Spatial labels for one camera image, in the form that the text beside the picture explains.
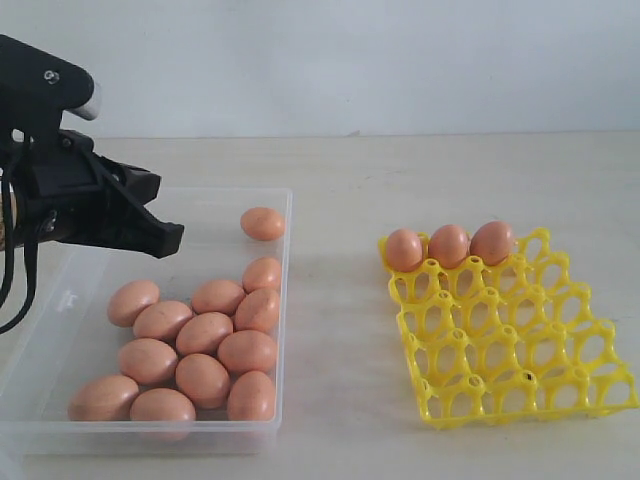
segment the white table surface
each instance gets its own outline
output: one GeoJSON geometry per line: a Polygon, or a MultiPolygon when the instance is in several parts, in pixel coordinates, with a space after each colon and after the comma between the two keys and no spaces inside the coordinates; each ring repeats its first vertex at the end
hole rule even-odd
{"type": "MultiPolygon", "coordinates": [[[[518,235],[546,226],[640,374],[640,134],[107,140],[97,150],[161,174],[165,186],[294,190],[284,420],[277,448],[257,456],[27,457],[28,479],[637,475],[637,411],[447,432],[423,426],[376,242],[401,226],[473,230],[501,218],[518,235]]],[[[57,251],[43,248],[41,292],[57,251]]],[[[19,331],[0,338],[3,363],[19,331]]]]}

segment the plastic bin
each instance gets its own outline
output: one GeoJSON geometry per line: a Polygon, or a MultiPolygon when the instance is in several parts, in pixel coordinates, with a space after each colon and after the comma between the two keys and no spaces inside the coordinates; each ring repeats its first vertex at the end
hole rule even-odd
{"type": "Polygon", "coordinates": [[[0,383],[0,435],[14,455],[255,453],[275,443],[282,419],[284,333],[292,193],[286,189],[161,189],[149,210],[163,221],[182,223],[180,251],[158,260],[140,253],[69,247],[51,296],[24,332],[0,383]],[[240,216],[269,206],[286,218],[284,237],[257,242],[240,228],[240,216]],[[246,265],[270,255],[282,263],[280,322],[273,371],[276,413],[269,422],[230,422],[224,411],[189,425],[183,441],[166,443],[142,432],[184,431],[169,422],[71,422],[67,405],[85,382],[117,373],[117,351],[133,338],[106,318],[111,294],[137,278],[158,283],[162,297],[187,301],[212,278],[240,280],[246,265]]]}

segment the chicken egg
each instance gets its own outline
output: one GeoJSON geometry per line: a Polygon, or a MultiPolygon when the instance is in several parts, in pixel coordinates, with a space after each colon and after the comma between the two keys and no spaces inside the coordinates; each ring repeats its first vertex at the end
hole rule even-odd
{"type": "Polygon", "coordinates": [[[181,355],[207,353],[213,355],[220,342],[233,333],[233,322],[224,313],[197,315],[189,320],[176,338],[176,350],[181,355]]]}
{"type": "Polygon", "coordinates": [[[424,249],[417,233],[400,228],[389,235],[385,246],[387,263],[393,270],[412,272],[424,259],[424,249]]]}
{"type": "Polygon", "coordinates": [[[284,217],[273,208],[250,208],[240,217],[240,227],[249,237],[263,242],[277,240],[284,235],[284,217]]]}
{"type": "Polygon", "coordinates": [[[201,285],[193,294],[191,306],[196,313],[220,312],[231,316],[246,293],[231,280],[217,279],[201,285]]]}
{"type": "Polygon", "coordinates": [[[180,329],[193,318],[188,305],[176,300],[165,300],[142,311],[133,324],[137,338],[155,338],[170,342],[175,340],[180,329]]]}
{"type": "Polygon", "coordinates": [[[120,287],[109,300],[107,318],[118,327],[131,327],[142,311],[160,299],[151,280],[135,280],[120,287]]]}
{"type": "Polygon", "coordinates": [[[78,390],[69,402],[69,420],[106,422],[129,418],[131,404],[140,393],[138,384],[124,375],[106,375],[78,390]]]}
{"type": "Polygon", "coordinates": [[[280,295],[273,288],[251,292],[238,305],[236,330],[259,330],[268,333],[280,319],[280,295]]]}
{"type": "MultiPolygon", "coordinates": [[[[141,393],[131,405],[130,418],[134,422],[184,422],[196,418],[196,409],[184,394],[169,388],[154,388],[141,393]]],[[[189,435],[188,430],[174,432],[145,432],[141,436],[154,440],[175,442],[189,435]]]]}
{"type": "Polygon", "coordinates": [[[502,221],[485,223],[471,239],[470,253],[482,259],[485,265],[498,265],[511,253],[516,239],[511,225],[502,221]]]}
{"type": "Polygon", "coordinates": [[[218,360],[202,353],[187,355],[176,368],[176,384],[196,407],[224,405],[231,388],[227,370],[218,360]]]}
{"type": "Polygon", "coordinates": [[[231,387],[227,416],[232,421],[268,421],[275,414],[276,389],[262,372],[242,375],[231,387]]]}
{"type": "Polygon", "coordinates": [[[458,225],[444,225],[429,239],[427,252],[442,268],[456,268],[469,256],[469,236],[458,225]]]}
{"type": "Polygon", "coordinates": [[[118,365],[123,375],[140,385],[157,385],[173,377],[178,355],[164,342],[154,338],[138,338],[118,352],[118,365]]]}
{"type": "Polygon", "coordinates": [[[251,262],[242,275],[242,286],[247,293],[259,288],[280,289],[282,266],[277,258],[262,257],[251,262]]]}
{"type": "Polygon", "coordinates": [[[276,364],[278,346],[257,330],[241,330],[225,338],[218,348],[218,359],[231,373],[251,370],[269,372],[276,364]]]}

